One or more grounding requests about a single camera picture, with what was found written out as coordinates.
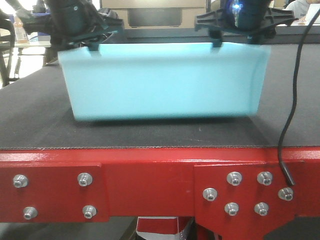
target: black cable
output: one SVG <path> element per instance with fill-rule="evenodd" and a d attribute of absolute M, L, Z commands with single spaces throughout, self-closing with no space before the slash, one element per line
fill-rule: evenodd
<path fill-rule="evenodd" d="M 302 47 L 304 45 L 305 39 L 307 37 L 307 34 L 311 27 L 313 26 L 314 22 L 316 19 L 320 16 L 320 9 L 316 12 L 316 14 L 313 16 L 307 27 L 305 28 L 302 38 L 298 44 L 298 49 L 296 52 L 296 59 L 295 59 L 295 67 L 294 67 L 294 72 L 293 72 L 293 80 L 292 80 L 292 107 L 291 107 L 291 112 L 289 114 L 289 117 L 283 127 L 283 130 L 281 132 L 279 142 L 278 142 L 278 161 L 281 167 L 281 170 L 285 176 L 286 182 L 289 186 L 294 186 L 296 183 L 286 165 L 286 163 L 282 159 L 282 149 L 283 149 L 283 143 L 284 143 L 284 138 L 287 133 L 287 130 L 290 126 L 290 123 L 295 115 L 296 107 L 297 107 L 297 101 L 298 101 L 298 94 L 297 94 L 297 81 L 298 81 L 298 72 L 299 72 L 299 67 L 300 67 L 300 59 L 301 59 L 301 51 Z"/>

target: plastic bottle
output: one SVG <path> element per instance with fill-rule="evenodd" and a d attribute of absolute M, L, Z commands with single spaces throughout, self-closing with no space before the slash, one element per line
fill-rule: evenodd
<path fill-rule="evenodd" d="M 26 44 L 29 42 L 26 30 L 24 29 L 24 24 L 21 19 L 17 16 L 14 16 L 14 31 L 15 31 L 15 40 L 18 44 Z"/>

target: conveyor belt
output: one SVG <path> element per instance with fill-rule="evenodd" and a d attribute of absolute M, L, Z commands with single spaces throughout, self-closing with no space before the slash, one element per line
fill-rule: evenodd
<path fill-rule="evenodd" d="M 0 149 L 274 147 L 291 108 L 296 51 L 272 46 L 258 114 L 237 118 L 76 122 L 62 70 L 52 64 L 0 90 Z M 319 56 L 318 44 L 303 47 L 285 146 L 320 146 Z"/>

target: light blue plastic bin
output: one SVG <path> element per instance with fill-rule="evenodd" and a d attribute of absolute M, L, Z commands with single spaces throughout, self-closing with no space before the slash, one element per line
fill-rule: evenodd
<path fill-rule="evenodd" d="M 224 43 L 103 44 L 59 52 L 76 120 L 254 115 L 270 48 Z"/>

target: hex socket bolt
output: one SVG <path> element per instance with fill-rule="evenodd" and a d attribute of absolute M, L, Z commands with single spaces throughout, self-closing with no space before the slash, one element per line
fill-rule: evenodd
<path fill-rule="evenodd" d="M 239 212 L 239 205 L 235 202 L 229 202 L 224 206 L 224 211 L 230 216 L 235 216 Z"/>
<path fill-rule="evenodd" d="M 240 172 L 233 171 L 226 176 L 226 180 L 232 186 L 238 186 L 242 181 L 242 175 Z"/>
<path fill-rule="evenodd" d="M 207 188 L 203 191 L 202 196 L 205 200 L 212 202 L 216 200 L 218 192 L 214 188 Z"/>
<path fill-rule="evenodd" d="M 26 220 L 34 219 L 38 215 L 37 209 L 35 209 L 32 206 L 27 206 L 25 209 L 23 209 L 23 217 Z"/>
<path fill-rule="evenodd" d="M 83 172 L 78 175 L 78 183 L 81 187 L 86 187 L 92 184 L 93 178 L 89 173 Z"/>
<path fill-rule="evenodd" d="M 28 186 L 28 183 L 28 178 L 25 175 L 18 174 L 13 177 L 13 186 L 17 189 Z"/>
<path fill-rule="evenodd" d="M 269 206 L 265 202 L 260 202 L 254 206 L 254 211 L 260 216 L 266 216 L 268 215 Z"/>
<path fill-rule="evenodd" d="M 294 199 L 294 191 L 290 187 L 285 187 L 280 189 L 280 191 L 278 192 L 278 196 L 282 200 L 291 201 L 292 199 Z"/>
<path fill-rule="evenodd" d="M 269 186 L 272 183 L 273 175 L 269 171 L 263 171 L 258 174 L 256 179 L 257 179 L 258 183 L 265 185 L 265 186 Z"/>
<path fill-rule="evenodd" d="M 97 209 L 92 205 L 84 206 L 82 213 L 86 219 L 92 219 L 97 214 Z"/>

